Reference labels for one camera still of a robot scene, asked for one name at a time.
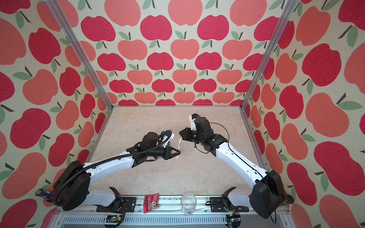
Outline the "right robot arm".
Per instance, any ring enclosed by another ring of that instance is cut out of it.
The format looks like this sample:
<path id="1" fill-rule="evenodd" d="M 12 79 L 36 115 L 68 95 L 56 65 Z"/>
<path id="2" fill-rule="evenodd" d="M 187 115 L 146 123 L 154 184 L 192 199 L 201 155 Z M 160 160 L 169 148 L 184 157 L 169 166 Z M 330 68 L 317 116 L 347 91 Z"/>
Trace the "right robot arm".
<path id="1" fill-rule="evenodd" d="M 251 193 L 231 187 L 222 195 L 226 210 L 239 206 L 251 207 L 262 218 L 267 219 L 285 201 L 286 195 L 280 175 L 255 165 L 229 143 L 228 139 L 214 133 L 211 123 L 198 114 L 189 117 L 191 127 L 179 132 L 184 141 L 201 144 L 204 149 L 230 165 L 250 186 Z"/>

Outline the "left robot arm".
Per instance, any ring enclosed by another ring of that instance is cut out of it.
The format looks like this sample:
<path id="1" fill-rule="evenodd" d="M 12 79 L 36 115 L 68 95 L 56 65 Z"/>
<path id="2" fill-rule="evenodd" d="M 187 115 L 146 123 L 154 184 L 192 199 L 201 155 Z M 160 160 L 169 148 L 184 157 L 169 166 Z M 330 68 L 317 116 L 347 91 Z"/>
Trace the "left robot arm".
<path id="1" fill-rule="evenodd" d="M 86 205 L 110 207 L 121 200 L 118 191 L 112 187 L 100 188 L 92 184 L 116 172 L 131 169 L 146 162 L 159 159 L 170 160 L 180 155 L 179 150 L 169 145 L 169 141 L 174 136 L 171 130 L 160 134 L 149 132 L 142 141 L 114 157 L 97 162 L 70 163 L 53 185 L 48 202 L 61 207 L 64 211 Z"/>

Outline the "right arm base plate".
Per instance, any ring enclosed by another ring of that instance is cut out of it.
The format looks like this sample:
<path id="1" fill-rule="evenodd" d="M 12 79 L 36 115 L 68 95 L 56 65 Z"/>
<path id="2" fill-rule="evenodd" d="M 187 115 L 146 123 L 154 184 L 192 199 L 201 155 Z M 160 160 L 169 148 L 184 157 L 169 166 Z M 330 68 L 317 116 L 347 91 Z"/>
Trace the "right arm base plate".
<path id="1" fill-rule="evenodd" d="M 227 213 L 238 213 L 238 212 L 249 212 L 248 207 L 234 206 L 229 198 L 228 194 L 231 193 L 236 187 L 229 188 L 221 197 L 210 197 L 210 200 L 205 203 L 206 206 L 211 208 L 212 212 L 227 212 Z"/>

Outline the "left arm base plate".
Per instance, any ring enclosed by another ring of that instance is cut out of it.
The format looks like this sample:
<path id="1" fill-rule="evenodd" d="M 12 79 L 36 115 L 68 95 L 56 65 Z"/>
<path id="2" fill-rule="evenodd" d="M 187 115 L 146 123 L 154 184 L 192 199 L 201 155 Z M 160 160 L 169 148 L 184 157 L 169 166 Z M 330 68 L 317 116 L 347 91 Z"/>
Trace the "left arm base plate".
<path id="1" fill-rule="evenodd" d="M 122 197 L 116 188 L 109 187 L 109 189 L 114 193 L 116 198 L 107 207 L 96 205 L 97 212 L 111 212 L 117 214 L 134 212 L 136 206 L 136 197 Z"/>

